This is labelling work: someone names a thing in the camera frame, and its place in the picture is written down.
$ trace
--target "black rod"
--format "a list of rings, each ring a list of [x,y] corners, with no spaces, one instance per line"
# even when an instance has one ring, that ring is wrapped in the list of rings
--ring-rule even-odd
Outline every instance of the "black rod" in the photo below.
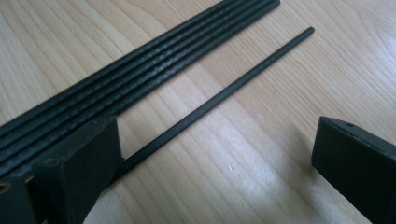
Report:
[[[196,120],[201,118],[203,115],[205,115],[207,112],[209,112],[211,109],[219,105],[221,102],[223,102],[225,99],[227,99],[230,95],[232,95],[234,92],[238,91],[241,89],[244,85],[246,85],[250,80],[252,80],[254,77],[259,75],[262,71],[267,69],[269,66],[271,66],[273,63],[275,63],[277,60],[282,58],[285,54],[290,52],[292,49],[294,49],[296,46],[298,46],[300,43],[302,43],[304,40],[306,40],[309,36],[311,36],[315,32],[315,29],[313,27],[308,28],[304,32],[302,32],[300,35],[292,39],[288,44],[286,44],[284,47],[273,53],[271,56],[269,56],[267,59],[265,59],[263,62],[259,63],[256,65],[253,69],[248,71],[246,74],[238,78],[235,82],[230,84],[228,87],[226,87],[224,90],[220,91],[218,94],[210,98],[208,101],[206,101],[203,105],[199,106],[197,109],[192,111],[188,116],[186,116],[184,119],[176,123],[174,126],[169,128],[166,132],[162,133],[159,135],[157,138],[155,138],[153,141],[142,147],[140,150],[138,150],[134,155],[132,155],[130,158],[125,160],[121,166],[118,168],[116,173],[113,176],[112,181],[110,182],[110,185],[119,180],[123,175],[127,174],[129,171],[134,169],[138,164],[140,164],[142,161],[144,161],[146,158],[148,158],[150,155],[152,155],[154,152],[156,152],[158,149],[163,147],[165,144],[167,144],[169,141],[171,141],[173,138],[175,138],[178,134],[183,132],[185,129],[187,129],[189,126],[191,126]]]
[[[141,55],[146,53],[148,50],[156,49],[158,48],[158,46],[165,44],[167,41],[172,40],[173,38],[179,36],[180,34],[183,34],[183,32],[185,32],[187,29],[191,28],[192,26],[196,25],[198,22],[201,22],[202,20],[206,20],[208,16],[216,14],[219,12],[219,10],[222,10],[225,7],[227,7],[232,1],[233,0],[224,0],[223,2],[214,5],[213,7],[205,10],[204,12],[198,14],[195,17],[192,17],[188,21],[181,23],[180,25],[164,33],[163,35],[160,35],[157,38],[149,41],[147,44],[143,45],[142,47],[116,60],[114,63],[111,63],[105,68],[102,68],[93,75],[86,77],[85,79],[81,80],[79,83],[75,84],[71,88],[68,88],[67,90],[60,92],[56,96],[48,99],[45,103],[34,107],[33,109],[25,112],[24,114],[4,124],[0,128],[0,137],[14,130],[15,128],[18,128],[24,122],[29,121],[38,114],[48,111],[49,108],[59,104],[64,99],[75,94],[77,91],[85,89],[88,85],[98,80],[99,78],[106,76],[108,73],[114,71],[115,69],[124,66],[125,64],[129,63],[131,60],[141,57]]]
[[[121,111],[126,109],[130,104],[135,103],[136,100],[139,100],[141,97],[152,91],[157,86],[159,86],[164,80],[173,76],[176,72],[182,70],[186,66],[190,65],[198,58],[204,56],[210,50],[220,45],[227,39],[231,38],[233,35],[253,23],[255,20],[260,18],[262,15],[271,11],[273,8],[279,5],[279,1],[274,1],[269,4],[268,7],[255,8],[256,12],[252,15],[247,16],[243,21],[237,22],[230,29],[221,33],[220,36],[216,36],[214,39],[205,39],[205,44],[198,48],[198,50],[189,54],[186,51],[186,57],[182,57],[181,59],[177,59],[175,63],[168,64],[171,67],[159,76],[159,78],[153,79],[150,81],[149,86],[147,84],[142,85],[138,88],[138,91],[134,93],[127,94],[128,91],[124,89],[122,92],[118,93],[116,96],[109,97],[103,104],[93,106],[89,111],[86,111],[84,114],[80,115],[78,118],[73,119],[73,123],[58,127],[54,130],[51,130],[49,134],[45,136],[45,138],[38,139],[33,142],[33,144],[27,146],[23,151],[17,153],[15,156],[10,158],[9,160],[0,164],[0,175],[16,175],[21,176],[25,175],[29,172],[31,164],[35,161],[36,157],[48,149],[52,144],[54,144],[57,140],[65,137],[70,132],[75,130],[79,124],[83,124],[90,119],[94,119],[95,116],[104,116],[109,113],[119,114]]]
[[[255,2],[257,3],[257,0],[252,1],[250,4],[254,4]],[[0,137],[0,148],[7,147],[15,141],[19,141],[19,139],[31,132],[35,132],[35,129],[42,127],[43,124],[52,119],[61,120],[60,116],[62,113],[67,114],[67,109],[76,108],[75,105],[81,102],[85,103],[88,98],[97,99],[97,95],[105,94],[103,88],[111,87],[112,89],[116,89],[117,83],[123,82],[125,78],[131,79],[142,75],[142,71],[145,69],[149,69],[155,63],[164,61],[166,57],[169,57],[169,55],[181,50],[183,46],[189,44],[194,39],[199,38],[201,35],[204,35],[205,32],[209,30],[208,27],[213,27],[219,22],[225,22],[227,19],[230,19],[235,14],[235,11],[242,10],[241,8],[243,6],[241,6],[241,4],[246,3],[249,3],[249,1],[233,1],[227,7],[219,10],[218,13],[211,15],[206,20],[203,20],[191,27],[189,30],[186,30],[185,32],[166,41],[157,48],[147,50],[145,54],[142,54],[140,57],[112,70],[105,76],[101,76],[90,85],[76,91],[70,97],[63,99],[58,104],[50,107],[47,106],[47,109],[43,111],[43,113],[35,115],[7,133],[3,133]],[[11,155],[12,153],[10,151],[0,154],[0,162],[6,160]]]

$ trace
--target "carbon fiber rod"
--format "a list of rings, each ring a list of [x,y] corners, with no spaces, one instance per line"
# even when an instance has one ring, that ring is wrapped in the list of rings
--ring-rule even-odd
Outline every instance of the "carbon fiber rod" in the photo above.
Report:
[[[139,86],[135,86],[134,88],[137,89],[133,93],[127,94],[128,92],[130,92],[128,91],[128,87],[130,86],[127,85],[123,87],[124,89],[122,89],[122,91],[118,91],[118,94],[116,94],[115,96],[107,97],[107,101],[104,104],[94,105],[90,110],[85,111],[84,114],[80,114],[78,118],[73,118],[73,123],[71,123],[70,125],[61,126],[54,130],[51,130],[49,135],[46,135],[45,138],[38,139],[37,141],[33,142],[33,144],[26,147],[23,151],[17,153],[11,159],[1,163],[0,175],[26,175],[30,171],[30,166],[32,162],[35,161],[37,155],[45,151],[57,140],[71,133],[78,127],[78,125],[81,125],[88,120],[94,119],[96,117],[107,116],[109,114],[119,114],[130,104],[136,102],[138,99],[140,99],[151,90],[156,88],[158,85],[160,85],[164,80],[168,79],[176,72],[182,70],[186,66],[196,61],[198,58],[205,55],[214,47],[218,46],[249,24],[253,23],[260,16],[267,13],[278,4],[279,1],[275,1],[272,2],[269,7],[255,8],[255,13],[250,15],[250,17],[246,18],[243,21],[236,22],[234,26],[226,31],[223,31],[221,35],[216,36],[215,39],[205,39],[205,44],[203,46],[197,45],[198,47],[200,47],[196,48],[197,50],[185,51],[184,55],[181,54],[181,58],[171,58],[170,60],[174,60],[173,63],[164,64],[165,67],[169,67],[168,69],[163,70],[163,72],[161,72],[156,78],[150,77],[148,80],[144,80],[141,83],[145,83],[144,85],[139,84]]]
[[[153,141],[142,147],[140,150],[138,150],[134,155],[132,155],[130,158],[125,160],[121,166],[118,168],[116,173],[113,176],[112,181],[110,182],[110,185],[112,185],[114,182],[119,180],[121,177],[123,177],[125,174],[127,174],[129,171],[134,169],[138,164],[140,164],[142,161],[144,161],[146,158],[148,158],[150,155],[152,155],[154,152],[156,152],[158,149],[163,147],[165,144],[167,144],[169,141],[171,141],[173,138],[175,138],[178,134],[183,132],[185,129],[190,127],[196,120],[204,116],[207,112],[209,112],[211,109],[219,105],[221,102],[223,102],[225,99],[227,99],[230,95],[232,95],[234,92],[238,91],[241,89],[243,86],[245,86],[250,80],[252,80],[254,77],[259,75],[262,71],[267,69],[269,66],[274,64],[277,60],[282,58],[285,54],[290,52],[292,49],[294,49],[297,45],[302,43],[304,40],[306,40],[309,36],[311,36],[315,32],[315,29],[310,27],[304,32],[302,32],[300,35],[292,39],[288,44],[286,44],[284,47],[273,53],[271,56],[269,56],[267,59],[265,59],[263,62],[259,63],[256,65],[253,69],[248,71],[246,74],[238,78],[235,82],[230,84],[228,87],[226,87],[224,90],[220,91],[218,94],[210,98],[208,101],[206,101],[203,105],[199,106],[197,109],[192,111],[188,116],[186,116],[184,119],[176,123],[174,126],[169,128],[166,132],[162,133],[160,136],[155,138]]]
[[[193,39],[197,37],[197,35],[195,35],[196,33],[202,33],[203,30],[207,31],[207,27],[212,26],[213,23],[225,21],[227,18],[230,18],[232,14],[234,14],[235,9],[240,10],[241,4],[243,4],[244,2],[251,2],[250,4],[252,4],[254,2],[257,2],[257,0],[234,1],[227,7],[219,10],[218,13],[210,15],[210,17],[208,17],[206,20],[195,24],[190,29],[164,42],[157,48],[147,50],[144,54],[140,55],[140,57],[134,58],[125,65],[118,67],[113,71],[105,74],[104,76],[96,79],[90,85],[73,93],[70,97],[63,99],[56,105],[48,107],[43,113],[37,114],[23,124],[15,127],[13,130],[4,133],[3,136],[0,137],[0,148],[4,148],[11,143],[21,139],[26,134],[33,132],[36,128],[42,126],[44,123],[48,122],[51,119],[59,119],[59,116],[61,116],[61,113],[65,110],[73,107],[74,105],[89,97],[94,96],[95,94],[103,93],[104,87],[109,85],[113,86],[113,83],[120,82],[120,79],[124,77],[133,78],[141,75],[141,73],[139,73],[138,71],[141,72],[143,69],[142,67],[148,68],[153,64],[157,63],[159,60],[164,60],[164,58],[166,58],[169,54],[174,53],[176,50],[180,50],[183,46],[188,44],[188,42],[193,41]],[[0,162],[6,160],[9,156],[10,152],[1,154]]]
[[[93,75],[83,79],[82,81],[80,81],[76,85],[72,86],[71,88],[69,88],[65,91],[62,91],[61,93],[57,94],[56,96],[48,99],[45,103],[43,103],[39,106],[36,106],[35,108],[27,111],[26,113],[22,114],[21,116],[16,117],[15,119],[11,120],[10,122],[4,124],[0,128],[0,137],[2,137],[4,134],[8,133],[11,130],[18,128],[24,122],[29,121],[31,118],[37,116],[38,114],[46,112],[52,106],[59,104],[62,100],[66,99],[67,97],[72,96],[77,91],[83,90],[88,85],[90,85],[94,81],[98,80],[99,78],[105,76],[106,74],[110,73],[111,71],[114,71],[115,69],[124,66],[131,60],[141,57],[143,54],[145,54],[147,52],[147,50],[156,49],[160,45],[166,43],[167,41],[178,37],[180,34],[183,34],[183,32],[190,29],[192,26],[196,25],[198,22],[204,21],[208,16],[217,14],[219,12],[219,10],[226,8],[232,1],[233,0],[225,0],[223,2],[220,2],[216,5],[214,5],[213,7],[205,10],[204,12],[200,13],[199,15],[189,19],[188,21],[181,23],[179,26],[175,27],[174,29],[151,40],[144,46],[142,46],[142,47],[132,51],[131,53],[125,55],[124,57],[116,60],[114,63],[111,63],[110,65],[99,70],[98,72],[94,73]]]
[[[224,22],[227,22],[232,17],[237,16],[248,7],[256,5],[257,1],[250,1],[248,4],[244,4],[242,6],[241,2],[236,1],[235,3],[237,3],[233,5],[233,7],[236,7],[235,10],[226,14],[219,20],[213,21],[211,24],[196,33],[187,35],[185,40],[179,41],[179,43],[176,43],[174,46],[166,46],[168,48],[165,48],[163,52],[160,52],[155,57],[151,57],[151,59],[146,60],[143,64],[140,62],[140,64],[136,66],[136,63],[129,63],[121,69],[116,69],[114,73],[107,75],[107,79],[102,78],[101,82],[97,82],[97,85],[89,86],[85,91],[79,92],[78,95],[58,104],[51,110],[46,111],[46,113],[34,117],[18,129],[10,132],[6,139],[0,140],[0,148],[8,147],[16,141],[18,141],[18,143],[8,147],[9,150],[0,154],[0,162],[7,160],[12,155],[22,150],[25,146],[29,146],[29,144],[39,137],[44,136],[54,128],[69,121],[78,113],[81,113],[82,111],[90,108],[93,104],[98,103],[101,99],[110,96],[110,94],[117,94],[117,90],[121,86],[125,85],[125,83],[131,80],[135,82],[135,78],[146,76],[149,69],[152,70],[156,65],[161,66],[161,63],[166,62],[169,57],[174,54],[178,54],[183,49],[187,48],[189,44],[197,41],[197,39],[204,38],[205,35],[211,35],[211,33],[215,32],[216,29],[224,26]],[[143,55],[142,58],[147,58],[147,56],[149,56],[149,54]]]

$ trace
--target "wood grain surface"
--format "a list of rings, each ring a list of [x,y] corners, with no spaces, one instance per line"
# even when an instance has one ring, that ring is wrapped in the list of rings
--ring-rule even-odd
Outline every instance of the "wood grain surface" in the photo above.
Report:
[[[218,0],[0,2],[0,123]],[[300,47],[102,194],[85,223],[368,223],[311,166],[319,116],[396,144],[396,2],[280,7],[118,118],[124,157],[309,26]]]

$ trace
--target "bundle of black rods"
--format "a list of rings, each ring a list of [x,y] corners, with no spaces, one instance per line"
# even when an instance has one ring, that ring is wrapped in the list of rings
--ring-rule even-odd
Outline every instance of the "bundle of black rods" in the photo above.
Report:
[[[225,0],[0,127],[0,177],[35,160],[92,119],[120,114],[280,4]]]

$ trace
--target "screw hole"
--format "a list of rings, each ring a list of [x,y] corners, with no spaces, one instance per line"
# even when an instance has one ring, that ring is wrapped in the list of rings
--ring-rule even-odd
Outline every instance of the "screw hole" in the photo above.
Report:
[[[0,194],[6,193],[11,188],[11,183],[0,183]]]

